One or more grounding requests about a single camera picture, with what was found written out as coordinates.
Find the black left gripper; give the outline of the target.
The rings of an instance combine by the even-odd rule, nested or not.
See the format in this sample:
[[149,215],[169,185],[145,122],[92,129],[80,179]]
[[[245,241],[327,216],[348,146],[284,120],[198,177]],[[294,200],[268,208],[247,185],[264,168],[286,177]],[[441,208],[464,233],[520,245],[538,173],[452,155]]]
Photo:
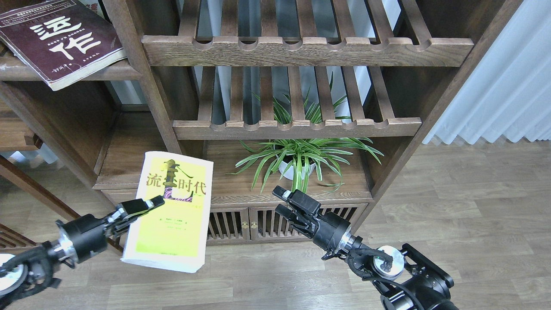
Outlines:
[[98,219],[86,214],[78,219],[63,223],[57,220],[60,237],[56,241],[56,259],[74,269],[91,257],[105,251],[108,245],[122,252],[120,236],[128,231],[129,225],[142,214],[165,204],[158,195],[149,200],[134,199],[116,206],[116,212]]

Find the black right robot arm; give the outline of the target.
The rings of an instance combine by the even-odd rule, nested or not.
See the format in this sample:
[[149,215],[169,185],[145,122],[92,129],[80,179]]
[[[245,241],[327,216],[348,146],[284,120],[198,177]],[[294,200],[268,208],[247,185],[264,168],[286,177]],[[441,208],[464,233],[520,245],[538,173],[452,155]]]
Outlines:
[[352,235],[348,220],[322,214],[320,203],[300,190],[276,186],[273,194],[285,202],[276,212],[325,251],[323,260],[342,259],[356,276],[372,282],[386,310],[456,309],[449,292],[452,277],[411,245],[371,248]]

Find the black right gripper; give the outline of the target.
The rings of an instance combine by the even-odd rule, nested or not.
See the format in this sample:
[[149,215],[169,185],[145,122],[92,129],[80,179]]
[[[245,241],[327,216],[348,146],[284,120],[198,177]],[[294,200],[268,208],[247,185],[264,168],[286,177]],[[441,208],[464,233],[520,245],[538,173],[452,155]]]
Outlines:
[[350,222],[333,212],[319,214],[321,204],[301,192],[293,192],[277,185],[272,194],[283,200],[275,211],[284,217],[295,230],[325,250],[323,259],[344,259],[353,249],[360,247],[360,237],[351,233]]

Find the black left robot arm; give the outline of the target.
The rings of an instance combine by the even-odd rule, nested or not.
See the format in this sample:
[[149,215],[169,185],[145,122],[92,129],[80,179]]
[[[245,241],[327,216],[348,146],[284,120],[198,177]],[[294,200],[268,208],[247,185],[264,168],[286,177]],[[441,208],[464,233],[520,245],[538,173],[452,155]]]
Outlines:
[[57,220],[60,233],[57,241],[43,242],[2,263],[1,308],[48,287],[58,287],[61,280],[54,273],[61,264],[74,269],[76,264],[103,252],[110,237],[126,233],[131,223],[163,204],[163,197],[158,195],[149,200],[122,202],[103,218],[86,214],[68,223]]

